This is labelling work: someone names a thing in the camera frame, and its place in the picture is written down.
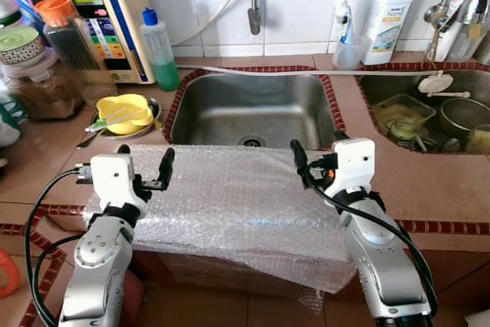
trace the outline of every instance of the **water filter machine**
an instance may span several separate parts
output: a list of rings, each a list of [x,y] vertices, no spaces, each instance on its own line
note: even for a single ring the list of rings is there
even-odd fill
[[[154,83],[139,28],[149,0],[73,0],[116,83]]]

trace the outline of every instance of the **jar lid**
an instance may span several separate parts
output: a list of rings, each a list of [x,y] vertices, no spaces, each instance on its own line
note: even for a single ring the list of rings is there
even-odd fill
[[[58,60],[58,56],[51,47],[46,47],[41,59],[30,67],[19,67],[18,65],[2,65],[2,73],[10,78],[30,77],[33,82],[41,82],[50,77],[48,68],[52,67]]]
[[[19,26],[0,30],[0,52],[12,51],[30,44],[39,37],[35,28]]]
[[[77,15],[72,0],[43,0],[34,6],[43,21],[51,27],[68,25],[68,18]]]

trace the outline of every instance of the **blue bottle cap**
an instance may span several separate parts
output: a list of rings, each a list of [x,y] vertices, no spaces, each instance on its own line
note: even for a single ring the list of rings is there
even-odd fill
[[[143,21],[147,26],[156,25],[158,23],[156,11],[150,8],[145,8],[145,10],[143,11]]]

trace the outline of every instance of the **white detergent bottle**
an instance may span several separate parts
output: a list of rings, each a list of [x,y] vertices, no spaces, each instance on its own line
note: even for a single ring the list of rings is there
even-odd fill
[[[367,38],[361,59],[364,64],[384,64],[390,61],[412,1],[372,1],[363,32]]]

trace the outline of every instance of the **sink drain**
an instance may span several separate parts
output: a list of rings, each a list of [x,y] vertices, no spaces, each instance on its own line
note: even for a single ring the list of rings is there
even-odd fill
[[[266,142],[260,137],[246,136],[242,137],[242,139],[238,142],[238,145],[247,147],[265,147]]]

